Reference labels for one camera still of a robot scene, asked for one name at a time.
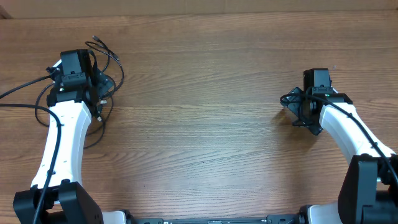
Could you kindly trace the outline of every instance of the table surface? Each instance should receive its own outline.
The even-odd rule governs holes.
[[[126,72],[104,139],[83,154],[83,185],[104,211],[261,217],[336,200],[343,155],[326,131],[292,127],[279,104],[313,67],[329,68],[373,133],[398,148],[397,11],[1,20],[0,92],[46,75],[93,34]],[[106,73],[120,80],[115,63]],[[1,102],[34,104],[48,83]],[[47,128],[30,109],[1,108],[0,118],[0,220],[17,223],[12,200],[30,187]]]

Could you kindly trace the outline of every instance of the black cable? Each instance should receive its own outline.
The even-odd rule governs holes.
[[[45,180],[43,189],[42,189],[42,193],[40,194],[40,198],[39,201],[37,203],[37,208],[35,211],[35,215],[33,218],[33,224],[37,223],[37,220],[39,219],[41,210],[43,208],[43,204],[44,204],[44,197],[45,197],[45,192],[47,191],[49,184],[50,184],[50,179],[51,176],[53,174],[54,171],[54,167],[55,167],[55,161],[57,160],[57,155],[58,155],[58,150],[60,148],[60,142],[61,142],[61,121],[59,120],[59,118],[57,117],[57,115],[50,111],[47,108],[44,108],[42,106],[36,106],[36,105],[25,105],[25,104],[0,104],[1,107],[16,107],[16,108],[34,108],[34,109],[39,109],[39,110],[43,110],[47,113],[49,113],[51,116],[54,117],[55,121],[57,122],[57,141],[55,142],[55,149],[54,149],[54,153],[52,155],[52,159],[51,159],[51,164],[50,164],[50,168],[49,171],[47,171],[47,178]]]
[[[376,152],[382,157],[382,159],[384,160],[384,162],[386,162],[389,170],[391,171],[392,177],[394,179],[394,182],[396,183],[396,187],[398,187],[398,176],[397,173],[395,172],[394,168],[392,167],[390,161],[388,160],[388,158],[384,155],[384,153],[381,151],[381,149],[379,148],[379,146],[373,141],[372,137],[369,135],[369,133],[366,131],[365,127],[353,116],[352,113],[349,113],[347,111],[345,111],[343,108],[340,108],[339,106],[335,105],[334,103],[325,100],[323,98],[317,97],[317,96],[313,96],[313,95],[307,95],[307,94],[298,94],[298,93],[289,93],[286,95],[281,96],[281,98],[279,99],[280,102],[282,103],[292,103],[289,101],[285,101],[284,99],[288,96],[299,96],[301,98],[309,98],[312,100],[318,100],[323,102],[325,105],[331,105],[334,108],[336,108],[337,110],[339,110],[340,112],[342,112],[343,114],[347,115],[347,117],[351,118],[354,123],[360,128],[360,130],[362,131],[362,133],[365,135],[365,137],[368,139],[368,141],[371,143],[372,147],[374,148],[374,150],[376,150]]]
[[[106,46],[106,44],[100,38],[98,38],[97,36],[94,35],[93,39],[95,41],[101,43],[102,44],[101,48],[105,49],[108,52],[108,54],[111,53],[111,50],[108,48],[108,46]],[[104,69],[102,69],[102,72],[105,72],[105,70],[108,68],[110,61],[111,61],[111,57],[108,56],[108,60],[106,61],[106,65],[105,65]]]
[[[41,97],[42,97],[43,94],[48,90],[48,88],[50,88],[52,85],[54,85],[54,83],[49,84],[48,86],[46,86],[46,87],[40,92],[40,94],[38,95],[38,97],[37,97],[37,99],[36,99],[36,104],[35,104],[36,106],[39,105]],[[39,119],[39,117],[37,116],[37,108],[35,108],[35,117],[36,117],[37,122],[39,122],[41,125],[43,125],[43,126],[45,126],[45,127],[49,127],[48,124],[43,123],[43,122]]]
[[[99,117],[101,118],[101,122],[102,122],[102,125],[101,125],[101,127],[102,127],[101,136],[99,137],[99,139],[98,139],[96,142],[94,142],[93,144],[90,144],[89,146],[84,147],[83,149],[88,149],[89,147],[95,146],[95,145],[98,144],[98,143],[102,140],[102,138],[104,137],[104,134],[105,134],[105,120],[103,119],[103,117],[102,117],[101,115],[99,115]]]
[[[2,95],[0,95],[0,99],[3,98],[3,97],[5,97],[5,96],[7,96],[7,95],[10,94],[10,93],[13,93],[13,92],[15,92],[15,91],[17,91],[17,90],[20,90],[21,88],[27,87],[27,86],[29,86],[29,85],[31,85],[31,84],[40,82],[40,81],[45,80],[45,79],[48,79],[48,78],[50,78],[50,75],[47,75],[46,77],[38,78],[38,79],[33,80],[33,81],[30,81],[29,83],[25,83],[25,84],[23,84],[23,85],[20,85],[19,87],[15,87],[15,88],[13,88],[12,90],[9,90],[9,91],[3,93]]]
[[[86,41],[85,44],[86,44],[88,47],[90,47],[90,48],[92,48],[92,49],[94,49],[94,50],[96,50],[96,51],[98,51],[98,52],[101,52],[102,54],[105,54],[105,55],[111,57],[111,58],[119,65],[120,70],[121,70],[121,73],[122,73],[120,82],[119,82],[119,84],[115,87],[115,89],[114,89],[113,91],[111,91],[111,92],[105,94],[104,97],[108,97],[108,96],[110,96],[110,95],[113,95],[114,92],[118,91],[118,90],[120,89],[120,87],[123,85],[123,82],[124,82],[124,70],[123,70],[123,66],[120,64],[119,60],[116,59],[115,57],[113,57],[111,54],[108,54],[108,53],[106,53],[106,52],[104,52],[104,51],[102,51],[102,50],[99,50],[99,49],[93,47],[92,45],[90,45],[90,44],[93,44],[93,45],[96,45],[96,46],[100,46],[99,44],[94,43],[94,42],[91,42],[91,41]]]

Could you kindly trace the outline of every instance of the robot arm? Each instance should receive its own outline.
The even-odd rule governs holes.
[[[395,154],[392,149],[385,146],[377,137],[375,137],[375,135],[373,135],[371,130],[369,130],[358,116],[354,105],[350,105],[348,103],[335,104],[351,113],[364,126],[373,141],[377,143],[386,157],[391,157],[391,154]],[[353,155],[369,154],[373,157],[380,156],[373,149],[371,143],[366,139],[358,125],[356,125],[351,118],[348,118],[345,114],[338,111],[335,107],[331,105],[325,105],[322,107],[319,124],[323,129],[327,130],[335,140],[348,163],[351,162]]]
[[[115,223],[125,224],[128,212],[102,212],[95,201],[82,187],[81,161],[83,146],[91,118],[99,116],[99,100],[113,86],[102,71],[91,66],[90,50],[72,50],[61,53],[62,61],[47,68],[54,86],[47,96],[47,105],[62,124],[60,147],[55,167],[47,189],[44,183],[57,138],[57,124],[50,117],[49,134],[37,175],[30,190],[17,192],[14,211],[21,223],[32,223],[37,210],[38,198],[44,194],[43,209],[39,211],[38,223]],[[62,206],[61,212],[49,213],[55,203]]]
[[[304,89],[294,88],[281,97],[280,103],[298,117],[293,122],[294,126],[306,127],[314,135],[320,134],[323,129],[327,130],[349,163],[338,201],[303,207],[299,216],[309,224],[397,223],[398,190],[393,181],[394,176],[373,147],[376,145],[369,142],[370,139],[353,118],[377,144],[380,152],[392,164],[392,170],[398,170],[398,158],[363,123],[348,96],[333,89],[328,70],[314,68],[305,71]],[[388,192],[377,190],[378,180],[390,185]]]

